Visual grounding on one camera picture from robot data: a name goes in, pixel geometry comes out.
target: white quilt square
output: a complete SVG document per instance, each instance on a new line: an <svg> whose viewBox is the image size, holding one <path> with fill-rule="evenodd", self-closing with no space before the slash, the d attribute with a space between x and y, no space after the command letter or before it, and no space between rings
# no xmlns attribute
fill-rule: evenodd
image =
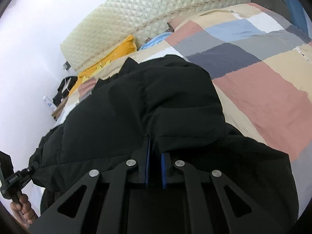
<svg viewBox="0 0 312 234"><path fill-rule="evenodd" d="M167 55L167 54L175 54L175 55L177 55L177 56L180 56L180 57L184 58L183 55L180 54L180 53L179 53L177 50L175 50L173 47L167 47L166 49L164 49L164 50L162 50L162 51L160 51L160 52L158 52L158 53L156 53L156 54L153 54L153 55L151 55L150 57L144 59L144 60L141 61L140 63L145 62L145 61L149 61L149 60L152 60L152 59L164 57L164 56Z"/></svg>
<svg viewBox="0 0 312 234"><path fill-rule="evenodd" d="M247 20L252 23L255 27L257 27L260 31L269 33L273 31L283 30L284 28L276 22L271 16L268 14L261 12L257 15L254 15Z"/></svg>

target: white cable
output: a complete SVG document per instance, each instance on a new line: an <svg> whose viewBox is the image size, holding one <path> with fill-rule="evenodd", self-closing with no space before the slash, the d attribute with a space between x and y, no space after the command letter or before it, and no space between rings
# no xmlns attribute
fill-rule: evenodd
<svg viewBox="0 0 312 234"><path fill-rule="evenodd" d="M64 75L64 80L65 80L65 87L66 87L66 89L68 90L68 91L70 91L68 88L67 88L67 84L66 84L66 76L65 76L65 74L64 74L64 71L63 71L63 75Z"/></svg>

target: hand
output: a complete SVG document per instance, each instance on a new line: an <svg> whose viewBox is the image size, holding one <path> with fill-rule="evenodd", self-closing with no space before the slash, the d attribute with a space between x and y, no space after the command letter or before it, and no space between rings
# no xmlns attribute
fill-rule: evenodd
<svg viewBox="0 0 312 234"><path fill-rule="evenodd" d="M32 209L32 205L29 202L27 195L22 194L19 200L22 206L18 203L11 202L10 207L17 221L21 225L27 227L18 211L21 210L22 214L24 215L24 218L27 220L29 224L33 224L33 222L38 218L38 216L35 213L35 211Z"/></svg>

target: blue fabric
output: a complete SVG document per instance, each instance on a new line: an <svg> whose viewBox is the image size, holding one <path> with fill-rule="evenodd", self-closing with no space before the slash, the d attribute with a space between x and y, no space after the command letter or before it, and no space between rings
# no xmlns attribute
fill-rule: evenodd
<svg viewBox="0 0 312 234"><path fill-rule="evenodd" d="M147 42L143 46L141 46L139 51L143 50L143 49L147 49L147 48L152 47L152 46L155 46L156 44L162 42L165 38L167 38L171 34L172 34L172 32L164 32L164 33L156 36L155 38L153 38L152 40L150 40L149 42Z"/></svg>
<svg viewBox="0 0 312 234"><path fill-rule="evenodd" d="M163 181L163 189L167 188L167 181L166 181L166 165L165 165L165 157L163 153L161 154L161 178Z"/></svg>
<svg viewBox="0 0 312 234"><path fill-rule="evenodd" d="M149 184L149 151L151 146L151 139L149 139L149 145L147 147L146 165L145 165L145 185Z"/></svg>
<svg viewBox="0 0 312 234"><path fill-rule="evenodd" d="M236 40L247 39L253 35L266 34L260 31L247 19L233 20L230 22L221 23L205 29L211 36L231 42Z"/></svg>
<svg viewBox="0 0 312 234"><path fill-rule="evenodd" d="M307 21L301 3L298 0L286 0L286 5L291 13L291 23L308 35Z"/></svg>

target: yellow cloth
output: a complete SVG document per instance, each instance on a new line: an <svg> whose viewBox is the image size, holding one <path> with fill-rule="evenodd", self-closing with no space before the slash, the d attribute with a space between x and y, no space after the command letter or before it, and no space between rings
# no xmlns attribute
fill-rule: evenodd
<svg viewBox="0 0 312 234"><path fill-rule="evenodd" d="M127 54L131 54L137 51L137 47L135 45L135 37L129 35L119 46L117 46L112 52L110 52L107 56L105 56L102 60L98 61L96 64L88 67L84 71L78 74L78 80L71 88L69 92L69 96L85 81L87 81L90 77L97 74L105 65L109 64L111 61L116 60L120 57L123 57Z"/></svg>

